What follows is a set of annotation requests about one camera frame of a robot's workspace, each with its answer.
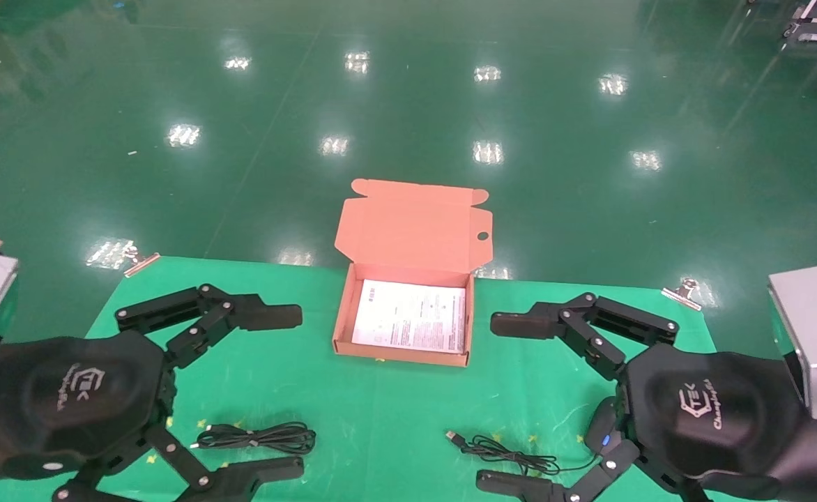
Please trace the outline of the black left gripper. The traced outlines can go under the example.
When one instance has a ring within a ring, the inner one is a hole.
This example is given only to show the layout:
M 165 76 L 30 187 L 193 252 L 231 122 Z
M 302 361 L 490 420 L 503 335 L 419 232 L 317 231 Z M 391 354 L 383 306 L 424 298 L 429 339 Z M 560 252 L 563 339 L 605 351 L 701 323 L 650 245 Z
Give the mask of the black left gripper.
M 98 484 L 148 448 L 188 484 L 178 501 L 250 501 L 263 484 L 304 473 L 299 457 L 209 471 L 169 431 L 175 374 L 139 333 L 0 346 L 0 480 L 77 471 L 55 501 L 125 501 Z

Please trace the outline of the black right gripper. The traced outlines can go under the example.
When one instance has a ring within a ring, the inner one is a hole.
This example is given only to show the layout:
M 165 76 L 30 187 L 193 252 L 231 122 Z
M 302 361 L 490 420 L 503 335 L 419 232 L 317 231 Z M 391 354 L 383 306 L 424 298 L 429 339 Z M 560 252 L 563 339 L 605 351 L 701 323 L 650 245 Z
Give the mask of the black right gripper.
M 767 478 L 807 420 L 775 359 L 657 345 L 618 378 L 618 423 L 658 482 Z

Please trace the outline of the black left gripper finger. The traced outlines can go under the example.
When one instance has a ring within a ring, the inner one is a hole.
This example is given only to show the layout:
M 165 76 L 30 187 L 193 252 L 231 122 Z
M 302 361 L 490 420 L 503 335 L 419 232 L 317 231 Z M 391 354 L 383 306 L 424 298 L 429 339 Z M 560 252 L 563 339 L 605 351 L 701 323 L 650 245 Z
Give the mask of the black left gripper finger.
M 230 294 L 211 284 L 145 300 L 116 311 L 116 324 L 124 333 L 143 335 L 187 322 L 188 327 L 167 341 L 167 367 L 185 369 L 232 331 L 281 330 L 303 323 L 295 304 L 268 305 L 258 294 Z

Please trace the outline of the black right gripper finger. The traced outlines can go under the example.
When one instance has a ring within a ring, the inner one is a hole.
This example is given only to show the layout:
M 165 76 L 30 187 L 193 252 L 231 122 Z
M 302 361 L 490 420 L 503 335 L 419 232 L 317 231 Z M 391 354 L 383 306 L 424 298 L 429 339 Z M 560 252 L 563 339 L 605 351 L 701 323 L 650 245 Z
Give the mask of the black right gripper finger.
M 646 347 L 673 345 L 676 321 L 586 292 L 562 304 L 536 302 L 528 312 L 494 312 L 489 330 L 515 339 L 559 339 L 607 381 L 625 368 L 625 353 L 601 331 Z
M 676 455 L 676 459 L 669 461 L 671 455 Z M 513 496 L 521 501 L 596 501 L 632 466 L 656 464 L 654 455 L 647 462 L 645 458 L 635 442 L 609 439 L 595 455 L 599 464 L 591 467 L 570 487 L 550 480 L 491 470 L 478 471 L 476 483 L 483 492 Z M 708 458 L 708 442 L 677 439 L 664 451 L 664 460 L 668 461 L 664 470 L 651 468 L 648 476 L 665 492 L 679 496 L 682 501 L 708 501 L 704 489 L 690 476 L 695 471 L 704 473 Z

